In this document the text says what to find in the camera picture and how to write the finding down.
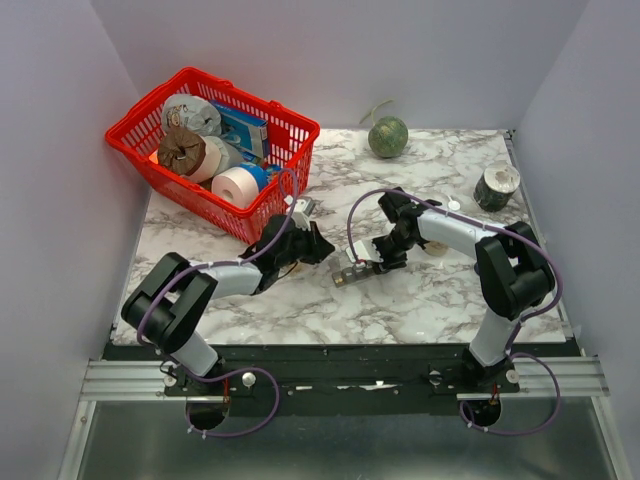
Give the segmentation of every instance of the green melon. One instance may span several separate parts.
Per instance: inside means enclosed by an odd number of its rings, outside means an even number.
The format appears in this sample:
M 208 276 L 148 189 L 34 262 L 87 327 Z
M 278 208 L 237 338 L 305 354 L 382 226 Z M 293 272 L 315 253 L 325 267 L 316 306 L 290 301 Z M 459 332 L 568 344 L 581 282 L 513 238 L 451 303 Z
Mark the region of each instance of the green melon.
M 391 115 L 382 117 L 369 130 L 369 146 L 382 158 L 393 158 L 402 154 L 409 140 L 409 130 L 402 120 Z

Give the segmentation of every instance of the robotic arm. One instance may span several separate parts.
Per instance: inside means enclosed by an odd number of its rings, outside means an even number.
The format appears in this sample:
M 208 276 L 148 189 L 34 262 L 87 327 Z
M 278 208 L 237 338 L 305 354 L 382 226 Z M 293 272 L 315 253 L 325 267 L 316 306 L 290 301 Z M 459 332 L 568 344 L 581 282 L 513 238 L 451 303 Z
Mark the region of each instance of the robotic arm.
M 309 221 L 313 210 L 311 199 L 299 198 L 292 222 L 267 252 L 250 263 L 212 267 L 209 273 L 194 271 L 181 279 L 171 290 L 175 301 L 163 298 L 153 310 L 144 327 L 145 337 L 162 353 L 172 356 L 198 376 L 205 376 L 218 362 L 218 353 L 196 332 L 196 326 L 212 299 L 230 295 L 257 295 L 273 285 L 281 268 L 294 262 L 316 264 L 335 250 L 327 242 L 315 222 Z M 260 240 L 250 246 L 240 258 L 249 258 L 280 231 L 285 215 L 274 215 L 262 232 Z M 125 301 L 122 318 L 138 329 L 153 299 L 180 272 L 189 268 L 188 260 L 177 253 L 168 253 L 145 277 Z
M 440 205 L 434 200 L 427 203 Z M 507 360 L 506 350 L 523 312 L 539 305 L 555 286 L 548 263 L 522 242 L 443 216 L 405 196 L 386 193 L 378 204 L 394 227 L 388 235 L 354 244 L 358 261 L 366 261 L 359 268 L 382 274 L 405 267 L 408 250 L 432 241 L 446 244 L 477 261 L 488 308 L 480 330 L 463 353 L 462 376 L 473 385 L 491 378 Z M 533 230 L 524 222 L 495 226 L 537 244 Z M 353 271 L 355 278 L 358 265 Z

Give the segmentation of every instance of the blue box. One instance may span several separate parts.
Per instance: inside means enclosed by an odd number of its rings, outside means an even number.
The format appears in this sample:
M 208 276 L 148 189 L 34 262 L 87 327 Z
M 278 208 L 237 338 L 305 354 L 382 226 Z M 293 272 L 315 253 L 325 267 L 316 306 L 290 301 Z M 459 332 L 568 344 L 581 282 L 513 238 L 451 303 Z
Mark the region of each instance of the blue box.
M 249 152 L 256 157 L 269 155 L 267 139 L 267 121 L 254 117 L 219 102 L 211 102 L 222 117 L 222 138 L 240 151 Z

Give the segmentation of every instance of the basket rim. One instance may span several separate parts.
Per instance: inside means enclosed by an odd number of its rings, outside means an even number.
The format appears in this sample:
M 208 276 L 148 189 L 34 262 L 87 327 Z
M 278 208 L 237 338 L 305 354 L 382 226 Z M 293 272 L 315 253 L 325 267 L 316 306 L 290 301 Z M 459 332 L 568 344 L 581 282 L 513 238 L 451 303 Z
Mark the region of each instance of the basket rim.
M 311 124 L 312 129 L 309 132 L 309 136 L 307 137 L 306 140 L 300 142 L 300 147 L 298 148 L 298 151 L 291 156 L 291 158 L 287 161 L 287 163 L 285 163 L 285 168 L 291 168 L 292 170 L 295 170 L 295 167 L 302 159 L 303 154 L 307 150 L 310 150 L 313 147 L 313 142 L 315 142 L 315 140 L 320 135 L 320 125 L 317 122 L 303 115 L 300 115 L 299 113 L 287 107 L 284 107 L 279 102 L 276 102 L 274 100 L 267 102 L 266 100 L 263 100 L 248 92 L 245 92 L 240 88 L 234 87 L 233 83 L 231 83 L 229 80 L 218 78 L 214 75 L 206 73 L 195 67 L 184 67 L 180 71 L 178 71 L 178 73 L 176 73 L 173 77 L 171 77 L 168 81 L 166 81 L 161 85 L 158 85 L 156 88 L 154 88 L 149 93 L 144 95 L 140 100 L 138 100 L 138 102 L 136 102 L 136 104 L 129 109 L 129 111 L 124 115 L 124 117 L 122 117 L 115 125 L 113 125 L 111 128 L 107 130 L 107 132 L 105 133 L 105 140 L 109 144 L 109 146 L 111 146 L 115 150 L 118 150 L 119 152 L 126 154 L 128 156 L 129 161 L 131 161 L 132 163 L 135 161 L 139 165 L 144 165 L 146 168 L 150 167 L 152 170 L 166 177 L 168 180 L 176 182 L 182 187 L 188 190 L 191 190 L 192 192 L 202 197 L 204 200 L 210 203 L 213 203 L 214 205 L 232 213 L 239 219 L 249 218 L 258 210 L 259 206 L 263 203 L 265 198 L 271 195 L 274 189 L 277 188 L 277 183 L 278 183 L 277 181 L 271 181 L 269 185 L 258 194 L 258 196 L 254 199 L 253 202 L 251 202 L 251 204 L 247 208 L 240 209 L 235 205 L 232 205 L 231 203 L 227 202 L 226 200 L 205 190 L 200 185 L 189 182 L 188 180 L 180 177 L 179 175 L 176 175 L 175 173 L 167 170 L 166 168 L 163 168 L 160 165 L 156 165 L 149 158 L 138 153 L 133 147 L 129 147 L 124 142 L 118 139 L 118 137 L 122 136 L 118 132 L 126 127 L 126 125 L 129 122 L 129 118 L 134 115 L 140 114 L 141 110 L 148 108 L 147 104 L 151 97 L 164 94 L 166 93 L 167 90 L 173 91 L 174 85 L 176 83 L 183 82 L 184 81 L 183 77 L 187 77 L 190 74 L 196 74 L 200 77 L 206 78 L 210 82 L 217 83 L 218 85 L 216 86 L 216 88 L 219 88 L 221 90 L 227 90 L 229 92 L 236 92 L 236 93 L 240 92 L 243 95 L 249 97 L 250 100 L 263 105 L 265 107 L 265 110 L 276 109 L 279 112 L 284 112 L 288 115 L 296 117 L 302 122 Z

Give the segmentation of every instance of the marble tabletop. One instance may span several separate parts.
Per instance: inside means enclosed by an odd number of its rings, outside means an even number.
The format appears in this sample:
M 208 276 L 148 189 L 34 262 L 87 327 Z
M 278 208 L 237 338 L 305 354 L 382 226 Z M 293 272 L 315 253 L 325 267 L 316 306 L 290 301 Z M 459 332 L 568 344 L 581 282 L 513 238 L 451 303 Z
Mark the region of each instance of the marble tabletop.
M 313 220 L 337 247 L 330 257 L 333 261 L 299 265 L 260 295 L 210 303 L 198 332 L 215 344 L 469 342 L 486 309 L 472 259 L 452 249 L 433 257 L 416 247 L 409 252 L 405 269 L 342 288 L 333 284 L 332 265 L 344 263 L 351 205 L 375 188 L 402 186 L 445 204 L 449 195 L 461 204 L 462 213 L 485 221 L 528 221 L 521 192 L 498 213 L 483 212 L 474 202 L 476 181 L 497 160 L 510 161 L 496 131 L 411 130 L 403 155 L 381 160 L 368 149 L 366 131 L 323 130 L 315 142 L 305 195 L 316 201 Z M 354 216 L 356 240 L 390 228 L 375 197 L 361 204 Z M 200 263 L 233 259 L 245 248 L 152 192 L 125 294 L 167 252 Z M 134 330 L 124 321 L 117 322 L 112 339 L 119 345 L 136 342 Z M 525 342 L 564 340 L 557 310 L 529 320 L 518 337 Z

